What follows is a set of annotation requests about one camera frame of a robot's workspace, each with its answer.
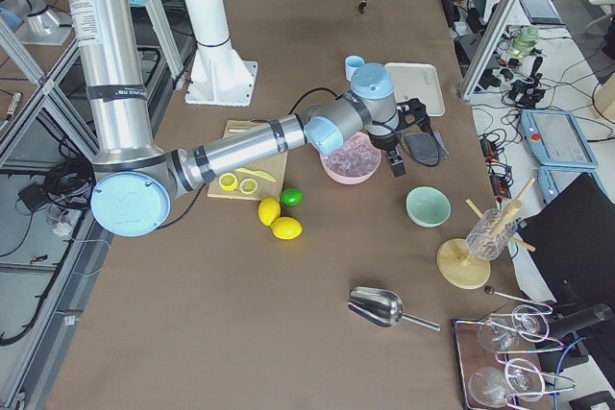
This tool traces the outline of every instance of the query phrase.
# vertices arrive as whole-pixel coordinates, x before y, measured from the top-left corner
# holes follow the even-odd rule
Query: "brown table surface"
[[[172,228],[114,239],[47,408],[460,408],[450,320],[503,301],[453,287],[435,263],[439,245],[476,222],[464,199],[493,204],[471,111],[455,96],[461,75],[440,0],[369,0],[364,15],[358,0],[225,2],[234,48],[259,62],[252,105],[187,106],[178,92],[162,148],[212,141],[227,119],[281,117],[315,86],[342,91],[344,58],[358,54],[436,66],[446,114],[432,124],[451,158],[433,169],[407,160],[398,179],[383,164],[344,186],[305,147],[288,156],[284,184],[306,193],[284,211],[304,225],[296,240],[275,239],[258,204],[205,194]],[[423,184],[452,203],[436,229],[406,216],[406,193]],[[493,262],[490,283],[516,291],[507,257]],[[357,285],[396,291],[406,312],[442,331],[368,323],[346,307]]]

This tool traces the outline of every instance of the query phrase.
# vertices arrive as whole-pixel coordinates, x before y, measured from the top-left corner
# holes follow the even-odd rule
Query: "yellow lemon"
[[[273,197],[267,197],[258,204],[258,218],[265,226],[271,226],[274,221],[280,218],[280,203]]]
[[[244,194],[254,194],[258,189],[258,181],[254,178],[246,178],[241,180],[239,184],[239,190]]]
[[[235,191],[239,185],[237,177],[233,173],[225,173],[218,178],[218,184],[223,191]]]
[[[278,218],[271,225],[273,235],[282,240],[291,240],[298,237],[303,232],[303,227],[294,218],[283,216]]]

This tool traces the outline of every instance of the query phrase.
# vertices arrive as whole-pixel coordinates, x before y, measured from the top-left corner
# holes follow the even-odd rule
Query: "metal scoop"
[[[353,288],[348,299],[348,308],[377,326],[395,326],[404,319],[440,331],[439,324],[405,314],[404,303],[399,295],[381,288]]]

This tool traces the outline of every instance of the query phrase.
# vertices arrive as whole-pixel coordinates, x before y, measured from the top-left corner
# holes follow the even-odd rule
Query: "white tray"
[[[384,67],[391,73],[397,103],[418,98],[427,107],[429,116],[444,115],[444,99],[435,66],[412,62],[388,62]]]

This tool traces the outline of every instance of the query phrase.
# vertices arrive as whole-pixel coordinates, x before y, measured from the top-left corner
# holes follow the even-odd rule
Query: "lime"
[[[258,218],[265,226],[271,226],[274,221],[280,218],[280,203],[273,197],[267,197],[258,204]]]
[[[301,226],[301,223],[294,218],[283,216],[273,222],[271,230],[273,231],[273,235],[279,239],[291,240],[295,237],[299,237],[304,228]]]
[[[225,173],[224,175],[218,178],[218,184],[220,185],[220,189],[223,191],[235,191],[239,182],[237,181],[237,177],[233,173]]]
[[[299,189],[295,189],[294,187],[290,187],[283,191],[280,195],[280,202],[284,206],[295,206],[301,203],[304,198],[304,193]]]
[[[241,180],[239,190],[243,194],[254,194],[258,189],[258,182],[254,178],[246,178]]]

